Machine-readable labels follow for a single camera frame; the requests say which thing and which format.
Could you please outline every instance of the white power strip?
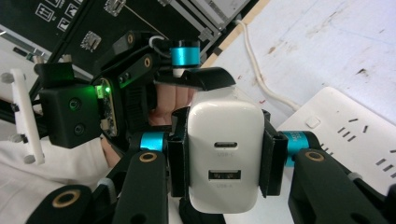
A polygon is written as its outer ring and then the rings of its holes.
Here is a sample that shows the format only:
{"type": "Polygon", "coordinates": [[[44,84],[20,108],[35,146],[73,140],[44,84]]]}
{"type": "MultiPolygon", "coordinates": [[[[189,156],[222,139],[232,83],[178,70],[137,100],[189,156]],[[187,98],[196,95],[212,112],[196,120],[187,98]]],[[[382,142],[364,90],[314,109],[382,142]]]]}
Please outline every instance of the white power strip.
{"type": "Polygon", "coordinates": [[[322,148],[378,192],[396,183],[396,127],[327,87],[278,127],[311,131],[322,148]]]}

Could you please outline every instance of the screw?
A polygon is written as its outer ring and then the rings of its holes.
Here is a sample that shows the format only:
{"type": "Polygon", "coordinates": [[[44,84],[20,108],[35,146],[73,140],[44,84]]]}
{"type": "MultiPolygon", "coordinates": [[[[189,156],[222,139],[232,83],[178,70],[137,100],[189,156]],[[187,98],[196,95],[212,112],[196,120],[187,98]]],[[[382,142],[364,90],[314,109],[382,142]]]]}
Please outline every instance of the screw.
{"type": "Polygon", "coordinates": [[[151,60],[149,58],[145,58],[145,66],[149,67],[151,64],[151,60]]]}
{"type": "Polygon", "coordinates": [[[78,124],[75,127],[75,135],[82,135],[85,132],[85,127],[82,124],[78,124]]]}
{"type": "Polygon", "coordinates": [[[1,75],[1,82],[6,83],[6,84],[11,84],[14,82],[14,76],[10,73],[3,73],[1,75]]]}
{"type": "Polygon", "coordinates": [[[27,155],[23,158],[23,162],[25,164],[32,164],[33,162],[35,162],[35,156],[34,155],[27,155]]]}
{"type": "Polygon", "coordinates": [[[128,44],[132,44],[132,42],[134,42],[134,36],[128,35],[128,44]]]}

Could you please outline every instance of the white sleeve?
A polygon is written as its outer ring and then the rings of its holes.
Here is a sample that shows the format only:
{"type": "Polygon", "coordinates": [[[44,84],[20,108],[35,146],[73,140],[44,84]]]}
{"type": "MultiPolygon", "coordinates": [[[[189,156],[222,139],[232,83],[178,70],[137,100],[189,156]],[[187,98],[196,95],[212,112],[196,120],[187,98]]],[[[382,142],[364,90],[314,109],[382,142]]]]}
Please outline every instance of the white sleeve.
{"type": "Polygon", "coordinates": [[[86,185],[91,189],[109,171],[100,138],[72,149],[53,146],[48,138],[40,142],[45,155],[44,164],[24,164],[25,145],[11,142],[0,142],[0,162],[48,180],[86,185]]]}

